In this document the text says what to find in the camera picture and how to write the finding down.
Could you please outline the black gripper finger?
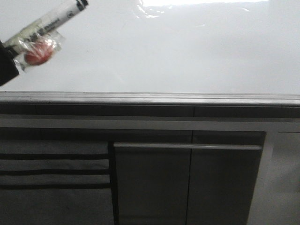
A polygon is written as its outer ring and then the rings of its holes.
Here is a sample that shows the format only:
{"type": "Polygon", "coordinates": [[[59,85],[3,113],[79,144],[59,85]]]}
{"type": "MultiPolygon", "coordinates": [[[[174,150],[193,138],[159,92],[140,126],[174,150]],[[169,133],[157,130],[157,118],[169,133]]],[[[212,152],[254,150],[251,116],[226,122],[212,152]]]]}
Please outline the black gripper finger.
{"type": "Polygon", "coordinates": [[[0,85],[4,85],[19,75],[14,58],[0,42],[0,85]]]}

